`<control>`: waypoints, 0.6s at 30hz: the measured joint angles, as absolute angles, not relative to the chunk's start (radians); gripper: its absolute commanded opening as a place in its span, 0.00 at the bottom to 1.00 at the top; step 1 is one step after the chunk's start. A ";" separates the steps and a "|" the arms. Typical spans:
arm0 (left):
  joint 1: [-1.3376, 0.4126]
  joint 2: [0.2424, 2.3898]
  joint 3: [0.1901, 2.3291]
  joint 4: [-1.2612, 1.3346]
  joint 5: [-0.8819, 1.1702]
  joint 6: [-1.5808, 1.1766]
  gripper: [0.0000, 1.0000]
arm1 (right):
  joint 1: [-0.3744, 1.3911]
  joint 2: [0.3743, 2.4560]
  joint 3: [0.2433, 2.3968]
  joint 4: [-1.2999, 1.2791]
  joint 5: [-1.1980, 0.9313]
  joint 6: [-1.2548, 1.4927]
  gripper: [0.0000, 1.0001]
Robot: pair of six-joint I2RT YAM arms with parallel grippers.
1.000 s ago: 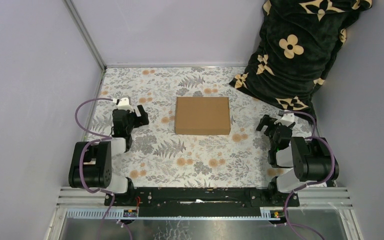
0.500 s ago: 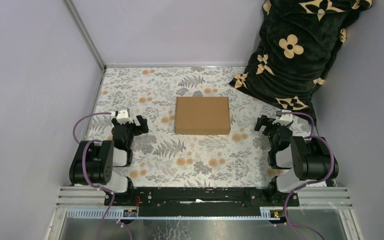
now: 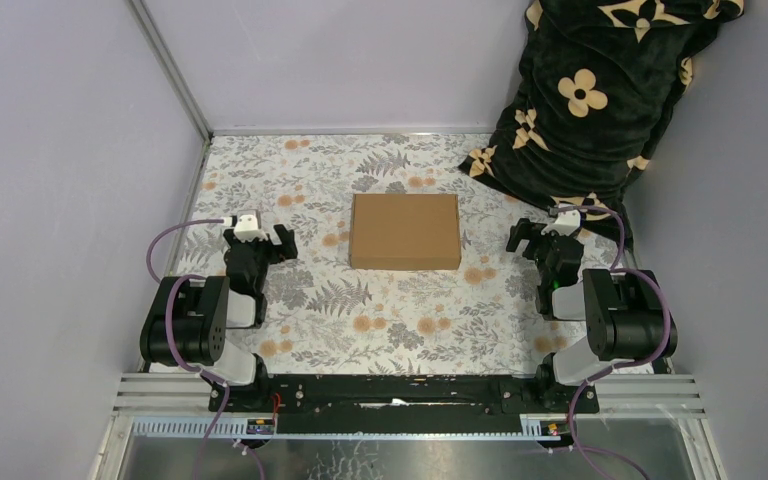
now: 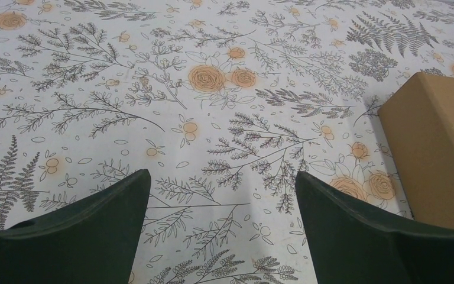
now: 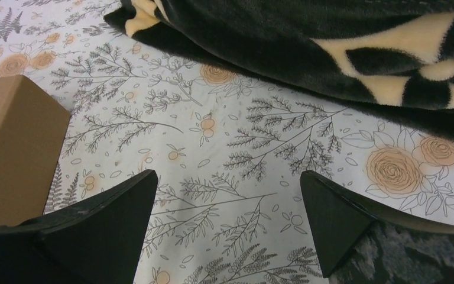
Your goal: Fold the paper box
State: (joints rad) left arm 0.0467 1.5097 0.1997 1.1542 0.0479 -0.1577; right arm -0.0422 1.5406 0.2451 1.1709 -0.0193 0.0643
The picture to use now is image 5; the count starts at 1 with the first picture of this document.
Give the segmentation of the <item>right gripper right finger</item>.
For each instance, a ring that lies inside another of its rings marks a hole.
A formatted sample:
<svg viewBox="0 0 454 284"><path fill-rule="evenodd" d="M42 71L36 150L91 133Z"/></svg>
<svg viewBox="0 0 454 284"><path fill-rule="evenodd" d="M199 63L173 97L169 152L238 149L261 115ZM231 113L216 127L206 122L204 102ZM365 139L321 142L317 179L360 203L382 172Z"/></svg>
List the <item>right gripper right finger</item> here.
<svg viewBox="0 0 454 284"><path fill-rule="evenodd" d="M311 170L300 188L330 283L454 283L454 225L394 209Z"/></svg>

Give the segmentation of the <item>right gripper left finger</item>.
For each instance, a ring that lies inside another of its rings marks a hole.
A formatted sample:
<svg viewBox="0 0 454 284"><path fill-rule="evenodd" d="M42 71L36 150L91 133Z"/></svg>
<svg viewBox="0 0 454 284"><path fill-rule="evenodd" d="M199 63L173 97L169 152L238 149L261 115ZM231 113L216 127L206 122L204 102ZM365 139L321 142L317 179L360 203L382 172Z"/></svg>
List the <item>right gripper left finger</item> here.
<svg viewBox="0 0 454 284"><path fill-rule="evenodd" d="M132 283L158 176L145 170L60 210L0 226L0 283Z"/></svg>

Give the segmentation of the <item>brown cardboard box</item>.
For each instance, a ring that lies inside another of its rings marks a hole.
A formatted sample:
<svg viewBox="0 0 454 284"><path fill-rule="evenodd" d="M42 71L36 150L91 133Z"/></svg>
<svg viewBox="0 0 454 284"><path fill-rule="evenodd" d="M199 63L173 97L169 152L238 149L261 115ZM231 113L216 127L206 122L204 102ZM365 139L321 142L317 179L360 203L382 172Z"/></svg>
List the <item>brown cardboard box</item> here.
<svg viewBox="0 0 454 284"><path fill-rule="evenodd" d="M69 121L31 79L0 78L0 225L43 213Z"/></svg>

